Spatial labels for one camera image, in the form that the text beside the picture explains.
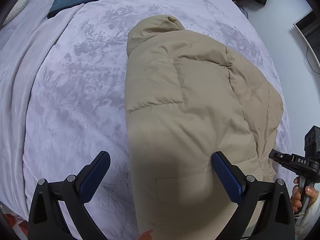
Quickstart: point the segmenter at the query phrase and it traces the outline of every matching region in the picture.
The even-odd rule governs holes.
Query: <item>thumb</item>
[[[310,207],[317,200],[319,192],[314,187],[307,186],[306,195],[310,197],[310,202],[308,205],[308,207]]]

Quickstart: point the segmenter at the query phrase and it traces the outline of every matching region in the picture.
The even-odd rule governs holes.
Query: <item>white floor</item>
[[[279,74],[290,120],[292,153],[304,155],[304,136],[313,125],[320,127],[320,75],[306,58],[307,44],[293,26],[311,11],[305,0],[267,0],[265,6],[253,0],[241,1],[270,52]],[[308,59],[320,72],[312,53]]]

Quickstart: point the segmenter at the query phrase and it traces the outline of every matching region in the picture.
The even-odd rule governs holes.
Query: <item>white pillow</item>
[[[17,3],[14,5],[12,10],[10,11],[9,15],[5,19],[3,25],[8,24],[11,22],[27,5],[28,0],[18,0]]]

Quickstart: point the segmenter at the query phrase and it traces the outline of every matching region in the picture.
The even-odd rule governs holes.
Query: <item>bedspread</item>
[[[140,20],[159,14],[174,15],[187,30],[209,35],[245,56],[284,101],[265,45],[231,0],[87,3],[51,48],[32,87],[23,155],[28,209],[38,179],[63,180],[106,150],[111,167],[85,206],[108,239],[135,239],[124,110],[127,34]],[[276,143],[278,150],[290,152],[285,106]]]

